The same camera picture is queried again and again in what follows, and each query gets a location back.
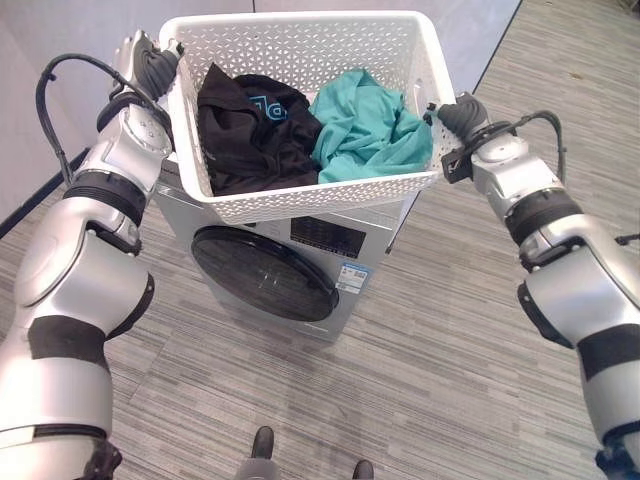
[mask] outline clothing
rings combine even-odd
[[[352,70],[325,85],[310,108],[324,127],[312,157],[319,183],[424,171],[433,142],[430,127],[366,70]]]
[[[315,185],[310,154],[322,129],[298,90],[264,75],[229,78],[211,65],[198,128],[214,195]]]

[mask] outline laundry basket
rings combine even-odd
[[[229,224],[301,217],[406,198],[436,180],[440,157],[458,144],[436,121],[431,166],[424,172],[216,196],[197,128],[197,92],[213,62],[231,77],[264,74],[308,96],[343,72],[364,67],[383,87],[403,91],[407,108],[417,115],[424,113],[428,102],[453,103],[453,88],[433,24],[417,12],[178,17],[163,25],[161,46],[166,47],[172,38],[185,48],[168,95],[182,184],[189,196],[210,204]]]

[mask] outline front-loading washing machine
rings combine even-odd
[[[189,197],[165,161],[155,200],[222,305],[334,341],[385,256],[402,202],[227,225]]]

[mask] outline robotic arm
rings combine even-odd
[[[118,53],[129,84],[156,100],[182,49],[159,52],[138,32]],[[136,258],[138,227],[172,151],[166,118],[145,102],[131,88],[111,95],[96,145],[18,272],[15,318],[0,349],[0,478],[99,480],[121,461],[107,440],[113,392],[103,344],[129,330],[153,297],[153,277]]]
[[[609,478],[640,478],[640,272],[582,212],[514,125],[489,124],[466,94],[438,111],[465,147],[443,157],[447,180],[471,178],[520,247],[529,275],[518,300],[540,334],[577,349],[584,398]],[[537,112],[523,117],[551,118]],[[560,162],[563,148],[559,144]]]
[[[73,177],[67,171],[70,188],[18,272],[14,323],[0,347],[0,478],[110,479],[121,461],[108,442],[103,345],[153,297],[136,258],[138,227],[172,146],[168,119],[148,97],[166,92],[181,54],[179,44],[159,52],[142,32],[125,41],[116,67],[127,86],[112,92],[98,142]],[[470,96],[437,114],[465,144],[443,159],[445,176],[471,178],[520,246],[530,272],[518,290],[524,311],[543,337],[578,350],[605,447],[599,466],[610,478],[639,472],[640,274],[513,125],[490,125]],[[256,465],[250,476],[277,477],[273,464]]]

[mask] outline gray carpet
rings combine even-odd
[[[612,235],[640,229],[638,58],[638,18],[614,0],[529,0],[478,91],[494,120],[560,115],[571,193]],[[555,164],[552,132],[522,136]],[[0,241],[0,332],[59,195]],[[143,239],[156,298],[107,348],[116,478],[232,478],[262,424],[285,479],[350,478],[362,457],[383,480],[603,478],[575,354],[520,311],[516,247],[472,186],[421,195],[334,345],[225,310],[155,206]]]

